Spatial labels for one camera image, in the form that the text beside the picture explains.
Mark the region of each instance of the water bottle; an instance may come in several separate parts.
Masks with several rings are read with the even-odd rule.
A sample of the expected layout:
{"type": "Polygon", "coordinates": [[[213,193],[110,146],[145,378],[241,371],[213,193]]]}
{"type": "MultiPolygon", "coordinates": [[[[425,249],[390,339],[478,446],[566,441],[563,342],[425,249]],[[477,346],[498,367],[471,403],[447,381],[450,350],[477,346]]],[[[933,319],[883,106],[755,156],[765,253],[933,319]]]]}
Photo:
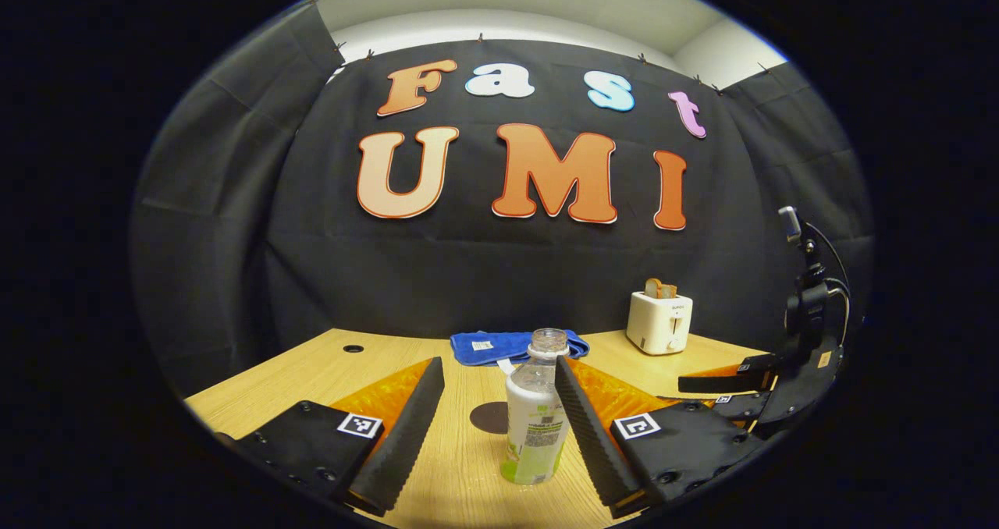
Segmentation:
{"type": "Polygon", "coordinates": [[[568,434],[556,392],[556,358],[568,355],[565,332],[535,330],[528,355],[531,359],[507,377],[507,458],[499,472],[515,484],[552,478],[568,434]]]}

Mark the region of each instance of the black circle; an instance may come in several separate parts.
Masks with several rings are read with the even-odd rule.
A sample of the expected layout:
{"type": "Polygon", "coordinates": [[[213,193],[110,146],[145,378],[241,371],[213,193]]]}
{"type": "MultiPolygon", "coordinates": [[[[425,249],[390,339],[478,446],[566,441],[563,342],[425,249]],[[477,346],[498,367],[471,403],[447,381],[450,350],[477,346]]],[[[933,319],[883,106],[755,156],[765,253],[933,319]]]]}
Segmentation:
{"type": "Polygon", "coordinates": [[[656,482],[659,482],[660,484],[669,484],[671,482],[674,482],[675,480],[678,480],[680,476],[681,473],[678,473],[674,470],[664,470],[663,472],[659,473],[659,476],[656,476],[656,482]]]}
{"type": "Polygon", "coordinates": [[[472,409],[468,419],[471,420],[471,425],[486,433],[507,433],[507,404],[506,402],[479,404],[472,409]]]}

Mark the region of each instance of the towel tag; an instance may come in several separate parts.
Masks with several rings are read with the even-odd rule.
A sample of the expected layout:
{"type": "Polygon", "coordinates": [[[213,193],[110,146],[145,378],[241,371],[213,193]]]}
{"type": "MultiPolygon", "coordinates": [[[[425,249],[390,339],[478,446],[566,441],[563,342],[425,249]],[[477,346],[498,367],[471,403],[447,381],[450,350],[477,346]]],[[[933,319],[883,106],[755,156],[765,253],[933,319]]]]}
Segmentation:
{"type": "Polygon", "coordinates": [[[513,363],[510,362],[510,358],[507,357],[504,357],[503,359],[497,361],[496,365],[499,365],[499,369],[502,370],[504,375],[507,376],[509,376],[510,373],[517,371],[517,367],[514,367],[513,363]]]}

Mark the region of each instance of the pink letter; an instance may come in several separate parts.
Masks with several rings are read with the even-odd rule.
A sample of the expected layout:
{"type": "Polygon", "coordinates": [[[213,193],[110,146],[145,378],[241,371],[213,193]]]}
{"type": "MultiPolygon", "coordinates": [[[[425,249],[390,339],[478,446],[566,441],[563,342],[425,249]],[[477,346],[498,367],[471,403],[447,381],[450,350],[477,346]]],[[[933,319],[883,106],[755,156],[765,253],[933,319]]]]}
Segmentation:
{"type": "Polygon", "coordinates": [[[697,120],[693,116],[695,113],[700,113],[697,105],[686,98],[684,92],[670,92],[668,96],[670,96],[670,100],[677,102],[677,110],[681,113],[681,121],[684,123],[684,127],[688,128],[690,134],[699,139],[706,137],[707,131],[697,124],[697,120]]]}

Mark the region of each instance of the table surface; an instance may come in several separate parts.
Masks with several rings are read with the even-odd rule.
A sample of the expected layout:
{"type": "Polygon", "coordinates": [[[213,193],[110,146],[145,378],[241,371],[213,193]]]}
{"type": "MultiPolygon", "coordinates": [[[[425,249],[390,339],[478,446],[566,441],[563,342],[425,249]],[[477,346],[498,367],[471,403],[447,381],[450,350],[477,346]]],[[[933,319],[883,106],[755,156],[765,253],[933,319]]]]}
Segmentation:
{"type": "MultiPolygon", "coordinates": [[[[654,395],[675,396],[677,376],[740,362],[763,352],[688,337],[681,353],[650,356],[624,331],[582,335],[589,355],[581,361],[654,395]]],[[[506,400],[503,372],[467,367],[454,360],[449,340],[404,338],[347,330],[328,332],[186,400],[214,431],[236,439],[300,400],[329,404],[415,362],[440,356],[445,389],[396,507],[383,523],[410,528],[574,527],[603,528],[611,520],[600,504],[570,430],[560,467],[547,482],[518,486],[500,476],[506,436],[479,430],[472,409],[506,400]],[[347,353],[346,345],[364,351],[347,353]]],[[[713,394],[684,393],[685,398],[713,394]]]]}

